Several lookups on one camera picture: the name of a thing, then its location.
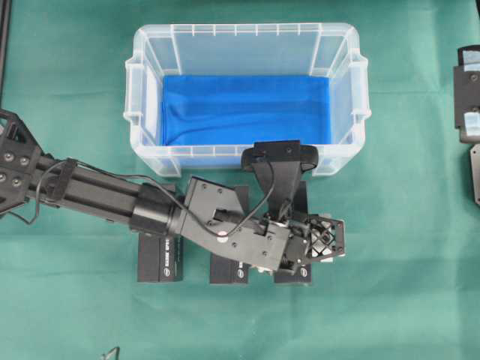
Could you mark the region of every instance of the black cable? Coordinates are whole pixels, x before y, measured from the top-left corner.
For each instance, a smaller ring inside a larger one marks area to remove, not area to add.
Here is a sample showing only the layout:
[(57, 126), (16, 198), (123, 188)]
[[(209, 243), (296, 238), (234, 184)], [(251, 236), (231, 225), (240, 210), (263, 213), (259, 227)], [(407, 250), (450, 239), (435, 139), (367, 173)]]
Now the black cable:
[(268, 189), (268, 192), (265, 194), (265, 196), (263, 197), (263, 199), (261, 199), (259, 201), (258, 204), (255, 205), (255, 207), (239, 222), (237, 223), (233, 229), (231, 229), (229, 232), (227, 232), (225, 235), (219, 235), (217, 234), (216, 232), (214, 231), (211, 231), (199, 218), (198, 216), (196, 216), (187, 206), (185, 206), (183, 203), (181, 203), (180, 201), (178, 201), (165, 187), (163, 187), (160, 183), (158, 183), (157, 181), (155, 181), (153, 178), (151, 178), (150, 176), (147, 176), (147, 175), (122, 175), (122, 174), (115, 174), (114, 172), (108, 172), (106, 170), (103, 170), (103, 169), (99, 169), (95, 166), (92, 166), (88, 163), (84, 163), (83, 161), (77, 161), (77, 163), (82, 166), (82, 167), (86, 167), (87, 169), (90, 169), (90, 170), (94, 170), (96, 171), (97, 173), (100, 173), (100, 174), (104, 174), (104, 175), (107, 175), (107, 176), (112, 176), (113, 178), (117, 178), (117, 179), (142, 179), (142, 180), (146, 180), (147, 182), (149, 182), (151, 185), (155, 186), (158, 190), (160, 190), (162, 193), (164, 193), (170, 200), (172, 200), (180, 209), (182, 209), (183, 211), (185, 211), (187, 214), (189, 214), (192, 219), (197, 223), (199, 224), (199, 226), (205, 230), (208, 234), (212, 235), (212, 236), (215, 236), (217, 238), (227, 238), (229, 236), (231, 236), (232, 234), (236, 233), (236, 231), (240, 228), (240, 227), (243, 227), (245, 225), (245, 223), (247, 221), (249, 221), (251, 219), (252, 216), (255, 215), (255, 213), (258, 211), (258, 209), (260, 209), (260, 207), (262, 207), (263, 204), (265, 204), (265, 202), (269, 199), (270, 195), (272, 195), (272, 192), (275, 188), (275, 171), (273, 170), (273, 166), (272, 164), (270, 163), (270, 161), (268, 160), (265, 160), (265, 162), (268, 164), (268, 166), (270, 167), (270, 171), (271, 171), (271, 184), (270, 184), (270, 188)]
[(32, 225), (40, 215), (40, 192), (42, 187), (42, 182), (44, 182), (45, 177), (50, 174), (54, 169), (66, 163), (66, 160), (60, 160), (58, 163), (54, 163), (51, 167), (45, 170), (45, 172), (38, 179), (37, 187), (35, 188), (35, 215), (32, 219), (27, 220), (22, 215), (17, 214), (16, 212), (9, 211), (7, 214), (13, 215), (15, 218), (20, 219), (27, 225)]

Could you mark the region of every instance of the blue fabric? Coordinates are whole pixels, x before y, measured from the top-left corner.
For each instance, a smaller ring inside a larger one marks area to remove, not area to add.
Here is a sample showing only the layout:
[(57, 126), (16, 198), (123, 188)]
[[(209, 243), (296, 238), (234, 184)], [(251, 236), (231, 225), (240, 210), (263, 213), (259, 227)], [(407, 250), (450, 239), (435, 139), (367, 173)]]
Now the blue fabric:
[(165, 76), (161, 145), (329, 144), (329, 79)]

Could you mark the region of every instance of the screw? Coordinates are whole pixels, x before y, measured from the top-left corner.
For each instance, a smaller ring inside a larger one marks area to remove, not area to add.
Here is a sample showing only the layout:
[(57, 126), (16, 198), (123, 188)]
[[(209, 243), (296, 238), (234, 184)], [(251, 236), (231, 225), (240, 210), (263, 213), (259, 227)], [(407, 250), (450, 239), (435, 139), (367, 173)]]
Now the screw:
[(12, 185), (15, 187), (15, 188), (18, 188), (20, 185), (22, 184), (22, 180), (20, 178), (14, 178), (12, 180)]
[(26, 167), (30, 162), (30, 159), (27, 158), (26, 156), (22, 156), (20, 158), (20, 165), (22, 165), (23, 167)]
[(5, 159), (5, 161), (10, 163), (11, 161), (14, 160), (15, 157), (11, 152), (5, 152), (3, 155), (3, 158)]

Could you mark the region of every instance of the green tablecloth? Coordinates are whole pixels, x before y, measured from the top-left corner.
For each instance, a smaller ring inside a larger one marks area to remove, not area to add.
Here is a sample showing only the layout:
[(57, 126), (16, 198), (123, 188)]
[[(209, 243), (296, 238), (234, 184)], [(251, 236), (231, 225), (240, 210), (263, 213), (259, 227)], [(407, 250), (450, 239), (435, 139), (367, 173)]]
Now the green tablecloth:
[[(59, 158), (151, 175), (122, 119), (136, 29), (266, 22), (350, 23), (370, 61), (364, 149), (308, 178), (310, 212), (346, 221), (347, 256), (314, 266), (311, 287), (255, 271), (247, 287), (209, 286), (209, 254), (188, 242), (183, 282), (140, 284), (124, 226), (53, 208), (31, 227), (5, 217), (2, 359), (97, 359), (115, 345), (122, 360), (478, 358), (480, 208), (452, 97), (456, 49), (480, 41), (473, 0), (16, 0), (3, 106)], [(260, 198), (251, 174), (195, 175)]]

